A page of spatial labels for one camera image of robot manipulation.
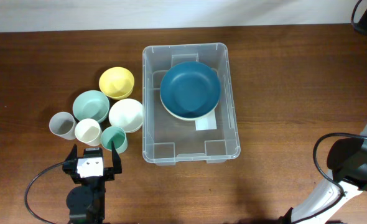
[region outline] brown tabletop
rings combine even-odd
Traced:
[[[142,101],[146,46],[211,42],[229,50],[240,156],[161,167],[142,158],[142,130],[128,134],[123,173],[106,183],[105,221],[278,218],[303,202],[322,179],[312,162],[315,141],[330,132],[359,134],[367,122],[367,37],[350,25],[11,33],[0,34],[0,223],[40,223],[24,206],[27,184],[74,143],[79,155],[87,147],[51,134],[49,119],[97,90],[103,71],[132,71],[130,97]],[[334,140],[320,146],[325,170]],[[111,166],[111,154],[104,156]],[[58,168],[33,185],[29,203],[41,217],[67,223],[74,186]],[[367,192],[333,219],[364,223]]]

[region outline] gray plastic bin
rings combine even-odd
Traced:
[[[198,121],[173,117],[160,100],[160,83],[174,65],[198,61],[214,69],[221,83],[215,113]],[[147,162],[225,162],[240,154],[228,49],[225,44],[149,46],[143,51],[143,150]]]

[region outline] yellow bowl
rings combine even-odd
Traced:
[[[134,75],[126,68],[109,68],[99,79],[99,88],[114,100],[125,99],[134,89]]]

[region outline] white backdrop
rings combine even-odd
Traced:
[[[348,23],[357,0],[0,0],[0,32]],[[367,8],[364,0],[358,17]]]

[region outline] blue bowl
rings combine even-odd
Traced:
[[[211,113],[220,100],[221,86],[216,73],[199,62],[172,67],[160,85],[160,98],[167,111],[187,121]]]

